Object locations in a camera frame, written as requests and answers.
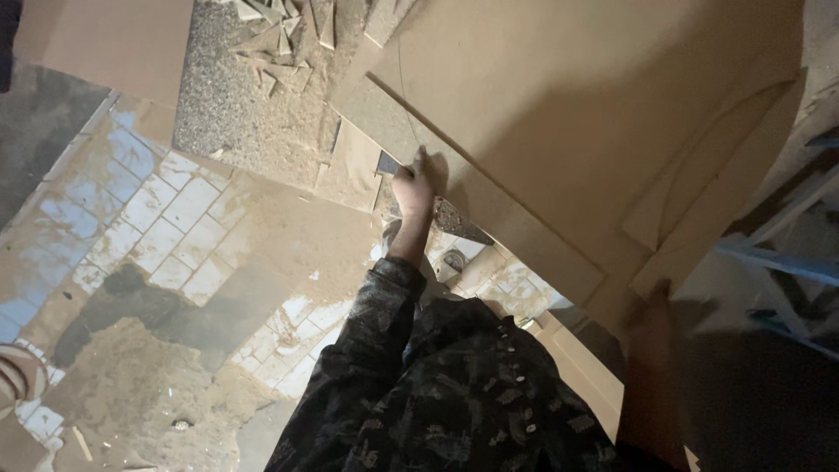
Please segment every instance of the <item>sawdust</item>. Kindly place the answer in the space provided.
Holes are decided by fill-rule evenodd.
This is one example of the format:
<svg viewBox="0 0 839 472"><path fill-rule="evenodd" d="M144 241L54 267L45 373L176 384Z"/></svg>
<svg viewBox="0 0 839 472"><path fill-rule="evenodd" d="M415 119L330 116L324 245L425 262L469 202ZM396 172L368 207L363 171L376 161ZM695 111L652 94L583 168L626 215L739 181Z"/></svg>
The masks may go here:
<svg viewBox="0 0 839 472"><path fill-rule="evenodd" d="M315 0L312 6L315 18L325 18L330 5L326 0ZM211 155L226 146L229 151L219 161L312 190L319 164L330 162L338 123L326 95L349 66L362 37L366 3L338 3L335 51L318 44L314 26L304 14L289 37L291 60L277 63L298 66L305 60L312 67L311 77L302 92L278 84L272 97L260 90L251 67L227 52L247 38L241 37L241 31L252 35L250 26L259 21L239 21L231 4L199 3L195 9L175 147L195 155Z"/></svg>
<svg viewBox="0 0 839 472"><path fill-rule="evenodd" d="M198 355L196 349L159 341L139 320L124 318L92 334L44 404L63 415L65 425L83 431L97 469L105 464L101 470L129 465L236 470L237 430L273 394L230 362L211 374ZM194 426L178 431L171 426L176 419ZM112 446L101 446L103 441ZM62 460L72 458L59 454L58 471Z"/></svg>

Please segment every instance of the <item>particle board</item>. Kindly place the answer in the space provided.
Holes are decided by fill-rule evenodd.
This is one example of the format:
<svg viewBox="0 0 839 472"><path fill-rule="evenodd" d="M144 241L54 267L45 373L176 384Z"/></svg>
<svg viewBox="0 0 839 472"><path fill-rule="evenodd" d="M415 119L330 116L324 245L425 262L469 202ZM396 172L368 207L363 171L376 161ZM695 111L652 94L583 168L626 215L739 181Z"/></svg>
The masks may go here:
<svg viewBox="0 0 839 472"><path fill-rule="evenodd" d="M370 13L364 34L378 47L383 48L414 6L414 2L416 0L378 0Z"/></svg>
<svg viewBox="0 0 839 472"><path fill-rule="evenodd" d="M600 284L597 267L368 77L336 111L403 165L424 145L437 192L572 302L582 304Z"/></svg>

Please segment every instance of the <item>floor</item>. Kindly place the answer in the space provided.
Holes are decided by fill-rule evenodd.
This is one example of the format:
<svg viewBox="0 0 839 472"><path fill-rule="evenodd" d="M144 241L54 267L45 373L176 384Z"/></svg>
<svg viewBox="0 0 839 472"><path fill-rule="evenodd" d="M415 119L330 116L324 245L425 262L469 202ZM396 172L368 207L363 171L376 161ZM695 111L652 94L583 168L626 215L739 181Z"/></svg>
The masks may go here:
<svg viewBox="0 0 839 472"><path fill-rule="evenodd" d="M819 110L839 97L831 88L839 75L839 9L832 5L808 2L811 80L800 119L829 120ZM72 80L18 67L22 84ZM172 152L149 131L141 101L97 87L72 90L76 102L62 98L69 104L55 110L42 104L0 128L0 138L43 134L26 135L26 152L0 148L38 163L2 159L19 174L38 172L3 186L17 200L3 196L3 205L13 205L0 235L0 264L8 268L0 342L42 357L51 384L3 420L0 445L26 453L11 464L0 454L0 469L260 472L317 354L334 340L364 271L381 256L377 209L388 179L373 193L373 210L359 211L318 196L325 192ZM45 93L30 91L29 102L19 103ZM47 135L56 139L45 140L49 152L32 147ZM780 161L759 193L804 162ZM808 239L831 233L818 217L802 218L803 229L785 242L839 254L835 239ZM499 315L535 318L528 330L614 435L624 377L613 338L500 245L434 231L426 254L440 268L451 249L469 261L448 281L452 291L483 298ZM702 469L835 468L835 365L757 330L745 313L765 301L724 256L709 253L676 298L684 324L683 428ZM175 429L179 420L190 427ZM85 461L72 427L94 462Z"/></svg>
<svg viewBox="0 0 839 472"><path fill-rule="evenodd" d="M0 342L51 383L4 424L38 470L86 467L70 426L104 470L261 470L382 255L381 215L173 152L144 101L91 116L2 235ZM449 250L468 262L452 290L499 315L568 306L500 246L433 231L430 262Z"/></svg>

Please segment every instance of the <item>hand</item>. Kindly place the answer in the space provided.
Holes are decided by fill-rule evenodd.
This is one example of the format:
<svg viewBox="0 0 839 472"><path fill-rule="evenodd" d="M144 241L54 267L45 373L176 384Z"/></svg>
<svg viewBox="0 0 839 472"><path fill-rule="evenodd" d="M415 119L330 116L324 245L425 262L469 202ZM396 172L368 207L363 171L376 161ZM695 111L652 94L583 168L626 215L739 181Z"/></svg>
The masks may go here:
<svg viewBox="0 0 839 472"><path fill-rule="evenodd" d="M663 279L628 325L627 356L649 367L665 367L670 362L671 316L670 281Z"/></svg>
<svg viewBox="0 0 839 472"><path fill-rule="evenodd" d="M434 211L434 187L426 173L427 160L425 147L421 146L410 168L400 166L393 177L393 195L405 221L428 219Z"/></svg>

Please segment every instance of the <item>mdf board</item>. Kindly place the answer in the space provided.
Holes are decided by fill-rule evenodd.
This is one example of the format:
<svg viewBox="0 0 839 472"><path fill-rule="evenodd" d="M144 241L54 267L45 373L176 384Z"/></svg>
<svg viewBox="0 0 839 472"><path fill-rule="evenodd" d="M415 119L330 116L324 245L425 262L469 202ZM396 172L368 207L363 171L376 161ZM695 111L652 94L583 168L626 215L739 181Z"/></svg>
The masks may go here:
<svg viewBox="0 0 839 472"><path fill-rule="evenodd" d="M595 291L602 274L594 265L372 81L362 79L336 110L403 165L424 145L435 189L566 298L583 303Z"/></svg>
<svg viewBox="0 0 839 472"><path fill-rule="evenodd" d="M653 248L798 79L801 7L421 0L368 76L604 273L586 309L619 334L638 300L632 280ZM777 96L764 100L774 86ZM785 136L785 123L773 132ZM778 150L761 149L752 168L765 171ZM656 228L641 228L639 241L623 221L662 175L660 217L649 218ZM757 185L736 174L727 181L731 198L697 220L711 232L725 228ZM505 245L516 253L527 244L518 243ZM708 249L704 239L685 244L690 257L661 274L689 273Z"/></svg>
<svg viewBox="0 0 839 472"><path fill-rule="evenodd" d="M14 53L174 108L193 1L26 0Z"/></svg>

